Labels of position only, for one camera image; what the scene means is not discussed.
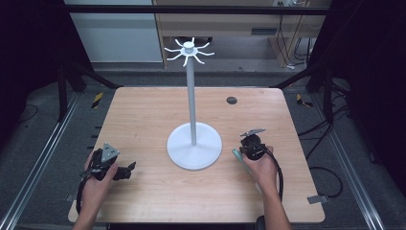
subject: gray floor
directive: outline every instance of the gray floor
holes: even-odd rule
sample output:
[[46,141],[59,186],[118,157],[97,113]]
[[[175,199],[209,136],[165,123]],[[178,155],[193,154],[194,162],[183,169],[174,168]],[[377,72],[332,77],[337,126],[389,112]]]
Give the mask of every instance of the gray floor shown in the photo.
[[[262,37],[215,37],[207,52],[215,52],[216,55],[202,58],[206,62],[204,66],[195,65],[196,86],[267,87],[293,76],[303,68],[298,66],[295,70],[281,69],[276,64],[267,38]],[[186,85],[184,69],[178,67],[182,63],[182,60],[170,62],[166,69],[155,64],[136,64],[136,69],[135,64],[95,64],[95,68],[107,79],[124,85]],[[96,142],[95,137],[114,96],[114,90],[86,77],[85,80],[88,87],[84,93],[69,92],[70,97],[79,96],[78,105],[21,214],[17,223],[18,229],[63,229],[72,226],[67,219],[71,203],[65,201],[65,196],[76,192],[79,173],[90,148]],[[323,119],[317,107],[307,107],[296,102],[298,93],[305,102],[317,103],[314,100],[321,98],[319,94],[305,93],[305,81],[298,81],[283,91],[298,133],[315,126]],[[91,108],[99,92],[104,93],[100,105],[97,109]],[[334,109],[337,109],[346,102],[339,98],[335,103]],[[11,140],[0,153],[0,217],[11,207],[56,126],[56,84],[33,92],[27,104],[30,105],[22,114],[21,120],[35,115],[28,121],[17,124]],[[405,197],[385,168],[370,162],[367,148],[353,120],[346,114],[343,115],[337,115],[333,130],[346,150],[385,228],[406,229]],[[317,130],[303,138],[320,137],[323,131]],[[307,154],[316,142],[314,139],[301,140],[304,154]],[[336,172],[344,182],[343,193],[323,204],[325,221],[315,224],[294,223],[294,228],[370,229],[329,137],[312,153],[308,165],[322,166]],[[312,171],[312,175],[319,192],[334,194],[339,190],[337,180],[330,174]],[[137,226],[137,229],[150,229],[150,226]]]

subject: white stand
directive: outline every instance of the white stand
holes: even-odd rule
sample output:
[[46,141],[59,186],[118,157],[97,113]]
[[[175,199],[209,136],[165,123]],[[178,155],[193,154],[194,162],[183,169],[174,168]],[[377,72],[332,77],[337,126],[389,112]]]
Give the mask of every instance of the white stand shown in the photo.
[[197,58],[196,54],[210,56],[199,52],[198,49],[205,48],[207,43],[202,47],[194,47],[194,38],[192,41],[187,41],[181,45],[177,39],[176,43],[182,47],[180,50],[165,50],[170,52],[179,51],[180,54],[168,60],[177,59],[185,56],[183,66],[187,66],[187,81],[188,81],[188,96],[189,96],[189,115],[191,121],[177,127],[169,136],[167,149],[170,159],[179,167],[197,171],[211,166],[221,153],[222,143],[218,132],[209,125],[197,123],[195,118],[195,103],[194,103],[194,69],[193,59],[188,61],[189,57],[194,57],[199,63],[204,64]]

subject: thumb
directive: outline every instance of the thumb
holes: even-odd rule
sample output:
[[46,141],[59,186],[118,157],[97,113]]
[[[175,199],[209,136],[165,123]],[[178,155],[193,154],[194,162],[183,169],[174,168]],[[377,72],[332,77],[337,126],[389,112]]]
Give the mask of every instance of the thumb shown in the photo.
[[108,169],[107,173],[105,174],[105,177],[103,180],[107,180],[107,181],[113,180],[113,177],[114,177],[114,175],[116,175],[118,168],[119,168],[119,166],[117,165],[117,163],[113,163],[110,166],[110,169]]

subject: person's right hand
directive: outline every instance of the person's right hand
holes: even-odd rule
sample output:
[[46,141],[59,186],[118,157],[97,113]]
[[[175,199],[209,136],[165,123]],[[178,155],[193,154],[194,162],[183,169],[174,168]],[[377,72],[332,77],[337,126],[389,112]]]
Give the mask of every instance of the person's right hand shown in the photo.
[[277,168],[268,154],[264,154],[260,159],[250,160],[242,154],[244,164],[250,169],[251,175],[260,187],[262,193],[275,193],[277,190]]

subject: wooden panel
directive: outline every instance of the wooden panel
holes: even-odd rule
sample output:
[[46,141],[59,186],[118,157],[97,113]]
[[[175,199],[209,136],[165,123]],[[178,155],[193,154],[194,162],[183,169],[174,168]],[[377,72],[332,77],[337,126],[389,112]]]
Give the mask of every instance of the wooden panel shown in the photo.
[[[260,193],[232,154],[239,134],[264,127],[262,143],[275,148],[284,177],[283,206],[293,222],[320,222],[320,203],[283,93],[270,88],[196,88],[196,120],[214,127],[222,152],[209,168],[190,172],[173,164],[166,145],[170,133],[189,122],[187,88],[117,90],[96,147],[108,142],[131,178],[113,182],[100,222],[254,222],[263,215]],[[237,104],[227,104],[230,96]],[[69,219],[77,217],[72,206]]]

